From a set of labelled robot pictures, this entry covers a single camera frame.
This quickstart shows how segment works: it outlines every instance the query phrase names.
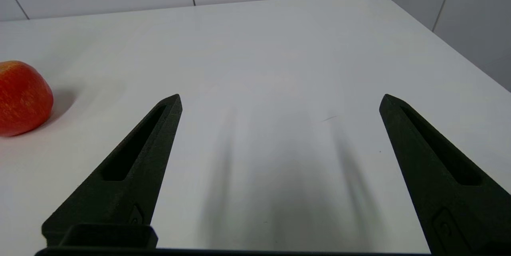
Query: screw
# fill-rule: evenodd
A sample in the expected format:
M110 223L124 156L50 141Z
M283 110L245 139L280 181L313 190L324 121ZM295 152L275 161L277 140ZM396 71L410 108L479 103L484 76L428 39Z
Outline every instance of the screw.
M446 222L442 222L440 224L440 231L444 236L451 236L451 228L449 228L449 225Z

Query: white table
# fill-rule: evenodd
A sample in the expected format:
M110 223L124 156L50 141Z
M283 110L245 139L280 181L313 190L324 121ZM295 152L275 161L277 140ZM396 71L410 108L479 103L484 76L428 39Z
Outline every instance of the white table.
M428 252L378 112L385 93L511 190L511 94L391 0L4 22L0 58L33 65L56 96L48 124L0 139L5 255L44 248L42 222L175 93L159 247Z

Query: red apple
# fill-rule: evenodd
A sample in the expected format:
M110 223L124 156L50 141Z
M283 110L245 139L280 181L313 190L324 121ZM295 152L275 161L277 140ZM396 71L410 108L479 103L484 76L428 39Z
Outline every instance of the red apple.
M0 62L0 136L13 136L43 124L53 94L42 76L21 61Z

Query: apple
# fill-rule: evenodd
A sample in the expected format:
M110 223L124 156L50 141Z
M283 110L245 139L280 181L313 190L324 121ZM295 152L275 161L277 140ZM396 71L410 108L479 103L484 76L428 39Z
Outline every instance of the apple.
M52 106L51 89L33 67L21 61L0 62L0 136L39 127Z

